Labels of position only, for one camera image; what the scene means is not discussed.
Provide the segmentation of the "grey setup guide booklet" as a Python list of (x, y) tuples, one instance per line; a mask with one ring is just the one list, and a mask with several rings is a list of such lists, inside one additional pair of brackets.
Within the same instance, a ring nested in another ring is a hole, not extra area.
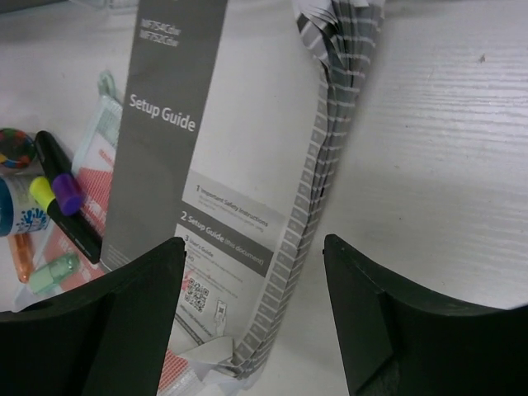
[(381, 1), (142, 1), (101, 266), (186, 244), (172, 351), (267, 359), (316, 234)]

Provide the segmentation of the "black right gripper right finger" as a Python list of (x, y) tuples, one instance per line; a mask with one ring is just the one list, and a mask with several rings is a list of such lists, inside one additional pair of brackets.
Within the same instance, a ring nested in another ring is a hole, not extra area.
[(526, 306), (435, 292), (335, 234), (323, 259), (349, 394), (526, 394)]

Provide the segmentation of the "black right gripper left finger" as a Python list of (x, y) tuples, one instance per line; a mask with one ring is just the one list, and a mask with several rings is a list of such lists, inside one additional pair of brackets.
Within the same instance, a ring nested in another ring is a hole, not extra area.
[(185, 266), (172, 237), (85, 285), (1, 314), (3, 395), (155, 395)]

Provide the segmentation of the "clear zip pouch red card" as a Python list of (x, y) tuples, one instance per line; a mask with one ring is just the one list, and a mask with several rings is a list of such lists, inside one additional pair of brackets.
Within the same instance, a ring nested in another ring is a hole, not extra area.
[[(100, 73), (97, 86), (99, 91), (97, 109), (87, 127), (87, 132), (73, 155), (72, 174), (76, 177), (84, 195), (81, 214), (102, 236), (105, 233), (122, 105), (111, 73), (107, 71)], [(16, 312), (42, 300), (85, 285), (106, 273), (106, 269), (102, 266), (87, 260), (55, 224), (47, 227), (44, 237), (36, 249), (33, 263), (37, 269), (40, 269), (54, 259), (70, 252), (79, 257), (78, 269), (43, 294), (36, 295), (28, 285), (22, 286), (13, 303)], [(199, 391), (200, 381), (196, 378), (188, 362), (171, 351), (167, 351), (158, 394), (195, 395)]]

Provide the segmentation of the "pink multicolour pen bundle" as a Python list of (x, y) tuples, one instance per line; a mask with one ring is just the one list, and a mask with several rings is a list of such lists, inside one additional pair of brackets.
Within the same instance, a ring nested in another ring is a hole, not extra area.
[(33, 139), (22, 130), (1, 129), (1, 165), (11, 169), (29, 167), (36, 156)]

